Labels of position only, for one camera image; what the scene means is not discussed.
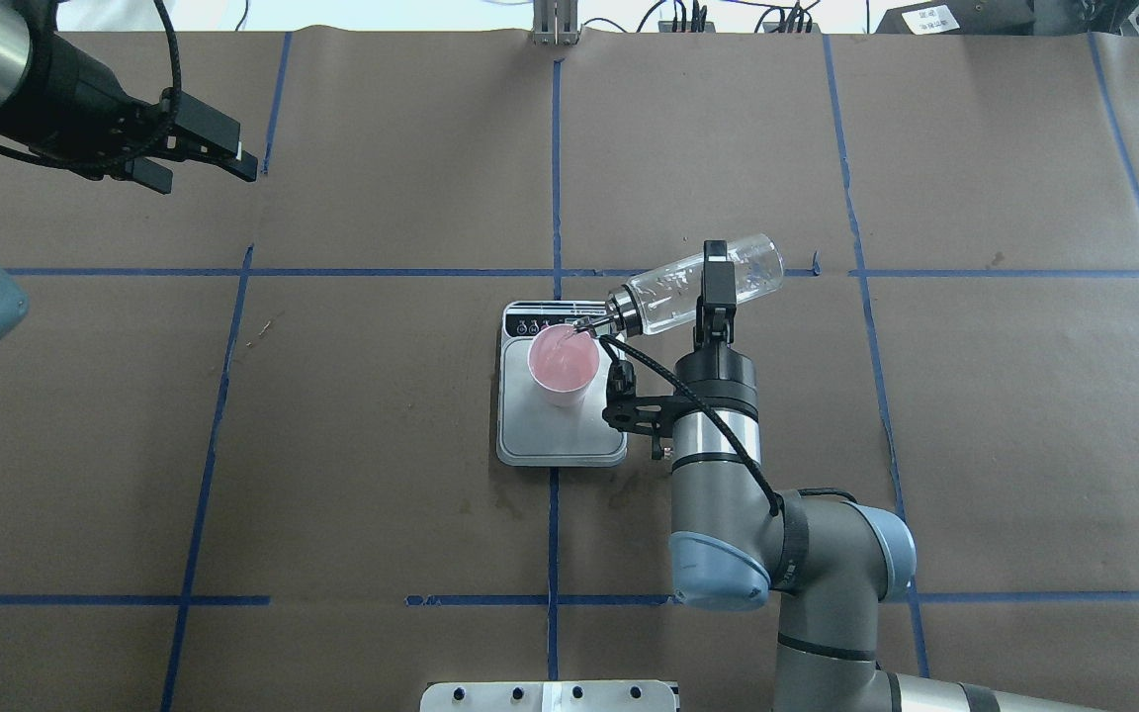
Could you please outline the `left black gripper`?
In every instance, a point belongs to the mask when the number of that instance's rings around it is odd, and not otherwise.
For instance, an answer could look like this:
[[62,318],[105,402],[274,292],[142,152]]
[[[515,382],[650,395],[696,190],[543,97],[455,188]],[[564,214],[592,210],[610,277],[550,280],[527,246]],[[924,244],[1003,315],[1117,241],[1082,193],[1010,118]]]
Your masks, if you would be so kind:
[[33,28],[28,40],[26,76],[0,107],[0,136],[25,145],[51,167],[167,195],[170,167],[140,157],[170,136],[171,159],[257,180],[259,157],[245,149],[240,122],[180,95],[180,47],[171,28],[164,33],[171,84],[154,105],[128,95],[108,66],[51,28]]

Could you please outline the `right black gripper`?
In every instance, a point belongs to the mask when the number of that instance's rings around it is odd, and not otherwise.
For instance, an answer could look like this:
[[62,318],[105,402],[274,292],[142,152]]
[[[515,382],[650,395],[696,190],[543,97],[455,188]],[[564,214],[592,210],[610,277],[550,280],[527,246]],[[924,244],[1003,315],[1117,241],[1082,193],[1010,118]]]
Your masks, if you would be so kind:
[[726,240],[702,243],[700,297],[691,353],[677,361],[677,378],[714,409],[757,416],[756,368],[732,346],[737,312],[736,262]]

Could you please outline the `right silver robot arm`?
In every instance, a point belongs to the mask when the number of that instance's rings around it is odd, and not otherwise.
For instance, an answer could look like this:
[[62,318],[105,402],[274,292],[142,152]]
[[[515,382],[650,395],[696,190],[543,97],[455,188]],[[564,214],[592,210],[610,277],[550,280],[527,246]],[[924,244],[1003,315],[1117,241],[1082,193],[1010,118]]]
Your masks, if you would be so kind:
[[754,366],[734,350],[737,305],[731,249],[708,240],[693,351],[677,362],[686,406],[669,428],[677,599],[749,612],[781,595],[775,711],[1066,711],[878,666],[880,605],[906,596],[917,567],[912,532],[885,509],[768,485]]

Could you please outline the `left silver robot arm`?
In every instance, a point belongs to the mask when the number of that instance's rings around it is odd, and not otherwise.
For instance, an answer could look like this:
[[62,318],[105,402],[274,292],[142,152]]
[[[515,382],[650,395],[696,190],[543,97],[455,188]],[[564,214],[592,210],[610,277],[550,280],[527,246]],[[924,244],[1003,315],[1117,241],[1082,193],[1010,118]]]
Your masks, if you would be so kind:
[[170,80],[153,101],[128,93],[107,63],[60,34],[57,1],[0,1],[0,157],[90,181],[172,190],[171,163],[259,177],[240,122],[185,90],[175,23],[154,1]]

